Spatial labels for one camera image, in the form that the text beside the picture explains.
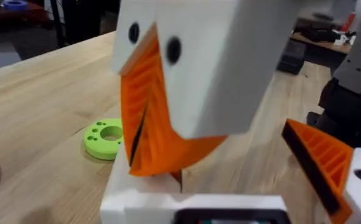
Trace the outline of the bare white left gripper left finger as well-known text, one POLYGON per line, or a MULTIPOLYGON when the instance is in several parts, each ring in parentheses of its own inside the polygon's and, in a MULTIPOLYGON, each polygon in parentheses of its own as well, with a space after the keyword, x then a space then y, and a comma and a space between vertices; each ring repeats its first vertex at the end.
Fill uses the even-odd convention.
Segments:
POLYGON ((179 193, 180 191, 180 183, 170 174, 152 177, 130 175, 125 147, 120 146, 101 201, 101 222, 125 223, 124 208, 140 193, 179 193))

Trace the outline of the finger of the white orange right gripper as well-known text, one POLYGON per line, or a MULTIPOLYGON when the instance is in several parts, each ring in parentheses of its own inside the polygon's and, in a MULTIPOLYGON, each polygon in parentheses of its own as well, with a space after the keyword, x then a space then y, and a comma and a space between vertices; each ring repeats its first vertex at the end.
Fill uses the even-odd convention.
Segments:
POLYGON ((157 1, 121 1, 113 70, 121 81, 121 117, 132 170, 164 170, 160 116, 165 101, 156 27, 157 1))
POLYGON ((301 8, 299 1, 158 1, 160 133, 169 173, 248 131, 301 8))

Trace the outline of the white orange left gripper right finger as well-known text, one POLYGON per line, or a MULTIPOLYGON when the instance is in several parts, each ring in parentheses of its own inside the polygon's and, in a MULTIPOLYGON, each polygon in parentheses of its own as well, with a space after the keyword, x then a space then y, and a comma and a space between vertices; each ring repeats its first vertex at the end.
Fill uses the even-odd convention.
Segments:
POLYGON ((361 223, 361 147, 293 119, 282 137, 314 189, 327 223, 361 223))

